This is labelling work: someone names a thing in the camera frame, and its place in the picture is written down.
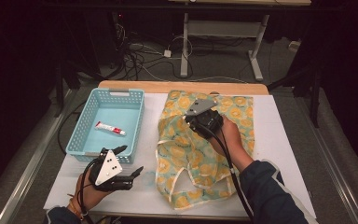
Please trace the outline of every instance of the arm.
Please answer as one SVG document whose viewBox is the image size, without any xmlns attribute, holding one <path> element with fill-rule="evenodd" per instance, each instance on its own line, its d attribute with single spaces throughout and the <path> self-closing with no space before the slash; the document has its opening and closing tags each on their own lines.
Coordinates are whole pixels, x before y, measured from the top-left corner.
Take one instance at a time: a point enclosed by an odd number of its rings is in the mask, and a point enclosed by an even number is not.
<svg viewBox="0 0 358 224">
<path fill-rule="evenodd" d="M 113 191 L 104 192 L 95 189 L 89 181 L 90 169 L 86 173 L 84 188 L 83 188 L 83 201 L 87 211 L 95 207 L 104 197 Z M 69 200 L 66 207 L 54 207 L 47 211 L 44 224 L 74 224 L 81 223 L 81 208 L 76 195 L 81 188 L 82 175 L 77 180 L 75 196 Z"/>
<path fill-rule="evenodd" d="M 222 142 L 225 136 L 232 162 L 241 172 L 241 189 L 254 211 L 255 223 L 316 222 L 301 202 L 284 187 L 276 167 L 266 161 L 254 161 L 246 153 L 235 123 L 223 116 L 223 127 L 216 135 Z M 208 141 L 217 153 L 224 155 L 215 139 Z"/>
</svg>

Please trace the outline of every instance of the table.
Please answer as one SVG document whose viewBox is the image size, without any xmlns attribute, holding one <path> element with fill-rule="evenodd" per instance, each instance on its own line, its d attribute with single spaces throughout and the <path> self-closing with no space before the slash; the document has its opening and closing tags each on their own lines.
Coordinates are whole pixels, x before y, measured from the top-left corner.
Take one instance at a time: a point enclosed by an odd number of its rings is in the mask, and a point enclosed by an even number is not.
<svg viewBox="0 0 358 224">
<path fill-rule="evenodd" d="M 156 171 L 155 149 L 158 141 L 158 118 L 164 107 L 167 92 L 170 90 L 199 91 L 210 93 L 218 91 L 227 95 L 252 95 L 255 99 L 255 152 L 254 159 L 274 161 L 282 171 L 282 178 L 294 195 L 315 217 L 310 197 L 299 172 L 293 151 L 282 126 L 277 107 L 267 88 L 261 84 L 216 84 L 189 82 L 149 82 L 149 81 L 103 81 L 100 88 L 145 90 L 145 112 L 139 135 L 137 155 L 134 164 L 122 164 L 123 175 L 131 173 L 139 166 L 144 170 L 129 191 L 115 192 L 103 199 L 91 210 L 94 214 L 128 217 L 187 217 L 209 219 L 248 219 L 238 197 L 233 195 L 217 203 L 206 203 L 194 208 L 173 210 L 154 187 Z M 66 193 L 72 192 L 78 175 L 87 162 L 77 161 L 67 155 L 62 163 L 55 183 L 51 189 L 44 209 L 55 205 L 67 205 Z M 181 175 L 179 181 L 186 182 Z"/>
<path fill-rule="evenodd" d="M 173 2 L 183 2 L 188 4 L 188 0 L 170 0 Z M 239 5 L 266 5 L 266 6 L 309 6 L 310 0 L 195 0 L 195 3 L 218 3 L 218 4 L 239 4 Z M 181 61 L 181 77 L 187 77 L 188 65 L 188 36 L 189 35 L 213 35 L 213 36 L 235 36 L 235 37 L 255 37 L 255 47 L 248 51 L 250 64 L 253 68 L 255 79 L 263 80 L 260 66 L 257 62 L 257 53 L 263 40 L 264 32 L 267 28 L 269 15 L 264 15 L 261 22 L 237 22 L 237 21 L 193 21 L 185 13 L 183 31 L 183 49 Z"/>
</svg>

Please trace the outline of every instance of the floral cloth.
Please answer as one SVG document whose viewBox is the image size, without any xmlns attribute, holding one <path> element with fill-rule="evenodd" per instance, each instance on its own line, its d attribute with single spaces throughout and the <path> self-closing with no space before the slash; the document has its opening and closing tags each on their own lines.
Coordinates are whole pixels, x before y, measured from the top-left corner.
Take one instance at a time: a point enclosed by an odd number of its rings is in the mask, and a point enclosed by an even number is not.
<svg viewBox="0 0 358 224">
<path fill-rule="evenodd" d="M 215 100 L 218 105 L 212 110 L 226 115 L 239 126 L 242 145 L 249 155 L 252 156 L 254 149 L 252 97 L 171 91 L 158 123 L 156 184 L 174 209 L 226 199 L 236 191 L 226 158 L 217 154 L 208 141 L 185 123 L 184 114 L 196 99 Z M 175 190 L 176 181 L 184 170 L 187 170 L 194 188 Z M 215 183 L 221 180 L 225 181 L 224 187 L 217 188 Z"/>
</svg>

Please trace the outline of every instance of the white tabletop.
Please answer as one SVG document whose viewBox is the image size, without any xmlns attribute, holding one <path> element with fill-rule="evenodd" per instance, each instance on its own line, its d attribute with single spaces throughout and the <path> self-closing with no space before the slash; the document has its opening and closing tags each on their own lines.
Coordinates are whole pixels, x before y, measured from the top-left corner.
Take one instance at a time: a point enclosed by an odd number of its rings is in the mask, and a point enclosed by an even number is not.
<svg viewBox="0 0 358 224">
<path fill-rule="evenodd" d="M 273 161 L 281 169 L 285 186 L 297 196 L 310 214 L 316 217 L 273 97 L 253 97 L 254 159 Z M 124 171 L 121 175 L 129 175 L 136 168 L 144 167 L 141 175 L 134 180 L 133 188 L 112 193 L 91 211 L 115 216 L 246 218 L 237 194 L 220 202 L 205 203 L 187 210 L 174 210 L 157 191 L 154 184 L 157 167 L 157 126 L 166 98 L 167 93 L 145 94 L 145 112 L 135 162 L 132 165 L 122 164 Z M 86 162 L 77 161 L 70 155 L 65 157 L 44 209 L 68 204 L 69 198 L 66 194 L 74 193 L 77 178 L 83 173 L 86 165 Z M 178 183 L 177 188 L 192 188 L 186 172 L 180 175 Z"/>
</svg>

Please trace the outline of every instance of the floor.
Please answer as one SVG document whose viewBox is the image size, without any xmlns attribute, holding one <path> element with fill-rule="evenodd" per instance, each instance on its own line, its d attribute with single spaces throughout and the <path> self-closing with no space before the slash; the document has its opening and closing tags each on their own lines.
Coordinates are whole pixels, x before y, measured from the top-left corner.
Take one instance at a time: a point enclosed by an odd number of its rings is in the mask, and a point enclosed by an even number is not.
<svg viewBox="0 0 358 224">
<path fill-rule="evenodd" d="M 192 72 L 188 78 L 178 78 L 179 60 L 158 60 L 165 47 L 148 42 L 134 43 L 131 45 L 133 52 L 136 52 L 133 56 L 137 57 L 137 63 L 142 62 L 142 70 L 140 67 L 139 72 L 136 72 L 133 67 L 131 69 L 131 58 L 129 58 L 127 71 L 124 70 L 111 79 L 248 82 L 268 85 L 285 77 L 296 55 L 287 48 L 289 44 L 290 40 L 285 38 L 274 43 L 263 42 L 257 56 L 264 76 L 261 82 L 255 81 L 247 58 L 247 50 L 252 49 L 254 40 L 237 38 L 194 39 L 193 52 L 189 57 Z M 178 57 L 180 57 L 180 50 L 175 49 L 172 58 Z M 107 76 L 113 69 L 109 64 L 102 65 L 101 75 Z M 65 109 L 57 118 L 54 117 L 57 112 L 57 105 L 54 104 L 55 92 L 51 93 L 53 104 L 50 110 L 36 125 L 2 175 L 0 223 L 35 223 L 43 220 L 45 215 L 43 204 L 63 160 L 60 147 L 68 141 L 76 124 L 75 116 L 68 117 L 68 120 L 64 119 L 66 115 L 74 114 L 70 111 L 76 111 L 76 106 L 87 99 L 90 90 L 98 86 L 97 81 L 84 74 L 79 74 L 79 80 L 81 81 L 80 90 L 66 91 Z M 343 203 L 342 197 L 338 194 L 337 183 L 332 181 L 332 174 L 326 165 L 328 163 L 324 160 L 310 159 L 321 158 L 324 155 L 318 149 L 321 144 L 315 140 L 314 129 L 307 122 L 307 109 L 304 111 L 304 108 L 307 108 L 308 99 L 294 98 L 290 88 L 278 88 L 271 94 L 274 95 L 297 163 L 307 188 L 311 192 L 310 197 L 319 222 L 358 223 L 356 217 L 348 212 L 345 202 Z M 57 141 L 57 133 L 60 133 L 60 142 Z M 18 192 L 16 191 L 18 189 L 24 189 L 24 191 Z M 130 217 L 121 219 L 122 223 L 137 223 L 138 221 L 139 219 Z M 151 219 L 150 223 L 166 223 L 167 221 L 167 219 Z M 176 219 L 174 223 L 192 222 Z"/>
</svg>

